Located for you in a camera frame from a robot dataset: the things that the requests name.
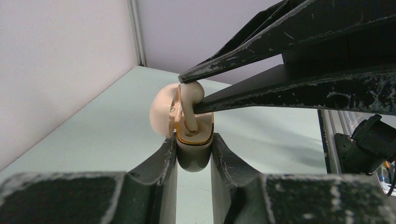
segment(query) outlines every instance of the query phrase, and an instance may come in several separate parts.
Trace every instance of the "wall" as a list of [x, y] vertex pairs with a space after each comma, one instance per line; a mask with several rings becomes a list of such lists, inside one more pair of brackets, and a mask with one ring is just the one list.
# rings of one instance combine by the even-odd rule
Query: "wall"
[[0, 170], [135, 65], [127, 0], [0, 1]]
[[[148, 66], [181, 73], [215, 54], [258, 12], [280, 0], [141, 0]], [[281, 64], [275, 56], [210, 78], [234, 84]]]

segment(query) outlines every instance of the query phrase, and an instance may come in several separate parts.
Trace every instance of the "white table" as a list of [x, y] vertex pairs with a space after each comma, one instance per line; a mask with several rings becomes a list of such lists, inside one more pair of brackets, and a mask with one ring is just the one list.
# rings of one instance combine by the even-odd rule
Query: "white table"
[[[149, 123], [151, 102], [177, 74], [135, 67], [0, 173], [129, 171], [162, 144]], [[202, 80], [206, 95], [227, 84]], [[312, 109], [250, 107], [215, 113], [215, 132], [263, 173], [326, 173], [318, 114]], [[177, 223], [210, 224], [210, 165], [178, 169]]]

